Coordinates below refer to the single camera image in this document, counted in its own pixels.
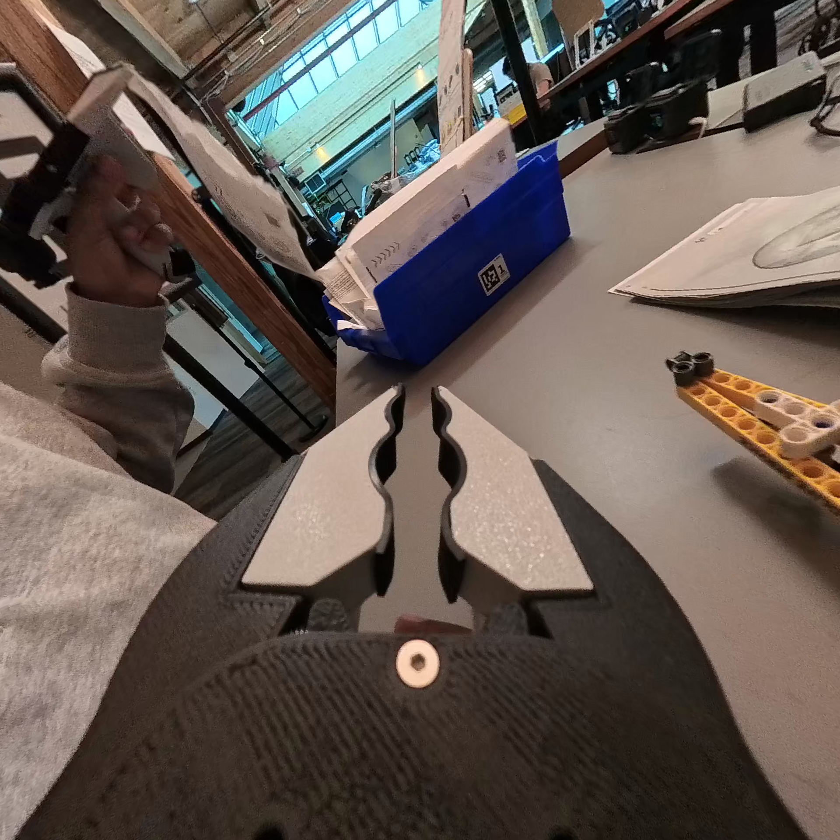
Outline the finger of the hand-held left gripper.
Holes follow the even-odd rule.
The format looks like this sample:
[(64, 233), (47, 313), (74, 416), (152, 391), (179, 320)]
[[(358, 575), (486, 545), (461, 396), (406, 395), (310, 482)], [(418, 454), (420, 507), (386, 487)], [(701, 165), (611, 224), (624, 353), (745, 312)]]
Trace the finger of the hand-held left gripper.
[(158, 184), (156, 165), (114, 110), (132, 76), (130, 65), (95, 72), (68, 111), (66, 121), (86, 139), (73, 176), (80, 179), (98, 159), (108, 156), (120, 163), (129, 186), (150, 193)]

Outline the black pole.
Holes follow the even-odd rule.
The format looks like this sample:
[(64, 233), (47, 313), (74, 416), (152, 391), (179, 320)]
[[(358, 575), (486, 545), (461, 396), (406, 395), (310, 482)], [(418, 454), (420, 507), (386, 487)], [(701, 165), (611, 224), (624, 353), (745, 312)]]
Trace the black pole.
[(516, 19), (509, 1), (490, 1), (495, 15), (502, 44), (509, 59), (510, 69), (517, 82), (521, 95), (521, 103), (526, 113), (526, 124), (531, 133), (530, 146), (537, 146), (546, 141), (543, 125), (543, 115), (539, 104), (536, 88), (534, 87), (528, 62), (522, 51), (518, 36)]

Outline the lego instruction booklet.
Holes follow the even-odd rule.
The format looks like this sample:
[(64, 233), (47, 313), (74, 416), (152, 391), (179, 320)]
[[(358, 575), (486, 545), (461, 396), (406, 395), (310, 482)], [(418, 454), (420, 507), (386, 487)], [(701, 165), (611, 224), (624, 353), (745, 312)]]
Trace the lego instruction booklet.
[(675, 308), (839, 308), (839, 188), (734, 205), (610, 289)]

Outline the wooden post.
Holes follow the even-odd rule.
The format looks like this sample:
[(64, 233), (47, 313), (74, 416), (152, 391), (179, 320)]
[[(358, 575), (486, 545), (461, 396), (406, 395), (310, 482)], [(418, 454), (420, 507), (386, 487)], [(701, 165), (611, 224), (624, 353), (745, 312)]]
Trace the wooden post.
[[(1, 2), (2, 50), (18, 64), (62, 115), (81, 96), (88, 79), (30, 2)], [(193, 189), (177, 165), (152, 153), (163, 219), (190, 254), (310, 385), (336, 411), (336, 362), (298, 323), (255, 269), (193, 201)]]

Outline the printed white paper bag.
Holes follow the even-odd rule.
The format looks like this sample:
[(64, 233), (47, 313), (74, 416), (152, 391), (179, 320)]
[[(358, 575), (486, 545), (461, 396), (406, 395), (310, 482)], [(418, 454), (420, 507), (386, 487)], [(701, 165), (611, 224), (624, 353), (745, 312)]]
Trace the printed white paper bag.
[(317, 279), (283, 195), (242, 164), (204, 124), (185, 115), (161, 89), (134, 69), (129, 69), (127, 89), (169, 129), (228, 221), (271, 262)]

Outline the black power adapter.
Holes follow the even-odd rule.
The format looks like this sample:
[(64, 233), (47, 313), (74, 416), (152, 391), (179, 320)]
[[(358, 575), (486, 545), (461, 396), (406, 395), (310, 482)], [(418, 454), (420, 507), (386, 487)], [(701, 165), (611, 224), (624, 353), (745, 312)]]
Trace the black power adapter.
[(826, 93), (826, 70), (814, 51), (748, 80), (742, 90), (742, 127), (753, 133), (766, 125), (814, 111)]

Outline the blue plastic bin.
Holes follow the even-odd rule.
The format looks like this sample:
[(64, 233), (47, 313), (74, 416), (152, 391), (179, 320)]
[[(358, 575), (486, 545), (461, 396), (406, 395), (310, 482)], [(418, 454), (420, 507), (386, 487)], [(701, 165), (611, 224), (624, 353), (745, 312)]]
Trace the blue plastic bin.
[(377, 358), (425, 366), (440, 355), (571, 236), (558, 141), (530, 150), (518, 173), (378, 284), (383, 328), (341, 326), (339, 338)]

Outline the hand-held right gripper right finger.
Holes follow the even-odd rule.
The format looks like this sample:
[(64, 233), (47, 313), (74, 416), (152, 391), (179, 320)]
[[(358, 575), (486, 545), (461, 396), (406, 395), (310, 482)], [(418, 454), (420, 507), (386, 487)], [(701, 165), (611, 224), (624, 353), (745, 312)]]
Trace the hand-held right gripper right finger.
[(431, 391), (437, 469), (448, 485), (437, 571), (473, 613), (587, 597), (588, 574), (528, 452), (449, 389)]

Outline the partly built lego model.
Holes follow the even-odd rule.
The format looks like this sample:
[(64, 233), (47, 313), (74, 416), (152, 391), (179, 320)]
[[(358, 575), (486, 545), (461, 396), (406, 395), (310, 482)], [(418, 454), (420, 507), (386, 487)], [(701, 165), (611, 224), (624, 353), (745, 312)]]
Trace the partly built lego model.
[(665, 366), (685, 404), (838, 515), (838, 400), (817, 402), (718, 369), (707, 352), (680, 351)]

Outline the person's left hand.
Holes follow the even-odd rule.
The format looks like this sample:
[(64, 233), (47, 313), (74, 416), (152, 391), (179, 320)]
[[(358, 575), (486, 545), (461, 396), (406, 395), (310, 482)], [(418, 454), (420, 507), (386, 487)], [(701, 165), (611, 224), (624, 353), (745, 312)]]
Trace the person's left hand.
[(164, 281), (130, 249), (162, 252), (172, 238), (154, 199), (128, 185), (118, 161), (98, 157), (68, 217), (66, 246), (76, 294), (127, 308), (158, 306)]

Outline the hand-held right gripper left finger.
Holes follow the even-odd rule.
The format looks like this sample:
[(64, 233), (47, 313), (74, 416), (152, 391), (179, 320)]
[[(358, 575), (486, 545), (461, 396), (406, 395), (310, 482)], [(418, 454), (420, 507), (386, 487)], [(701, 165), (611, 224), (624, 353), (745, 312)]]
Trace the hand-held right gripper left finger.
[(310, 447), (263, 528), (241, 579), (260, 594), (340, 601), (384, 596), (395, 565), (394, 503), (405, 387), (388, 388)]

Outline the black battery charger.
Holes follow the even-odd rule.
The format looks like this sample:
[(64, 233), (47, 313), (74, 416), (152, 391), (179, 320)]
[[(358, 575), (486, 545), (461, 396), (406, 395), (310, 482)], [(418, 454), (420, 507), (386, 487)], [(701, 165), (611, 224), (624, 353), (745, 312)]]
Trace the black battery charger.
[(653, 94), (644, 105), (650, 140), (672, 140), (685, 134), (693, 119), (709, 115), (708, 87), (703, 79), (681, 82)]
[(648, 138), (645, 104), (620, 108), (610, 113), (603, 125), (606, 148), (614, 155), (635, 152)]

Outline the propped board with printed sheet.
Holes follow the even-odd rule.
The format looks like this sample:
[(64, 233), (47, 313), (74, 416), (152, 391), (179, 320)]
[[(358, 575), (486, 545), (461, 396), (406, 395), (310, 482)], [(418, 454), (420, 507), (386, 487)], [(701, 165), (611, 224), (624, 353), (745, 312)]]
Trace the propped board with printed sheet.
[(471, 134), (472, 57), (465, 48), (466, 1), (442, 1), (437, 37), (437, 116), (440, 157)]

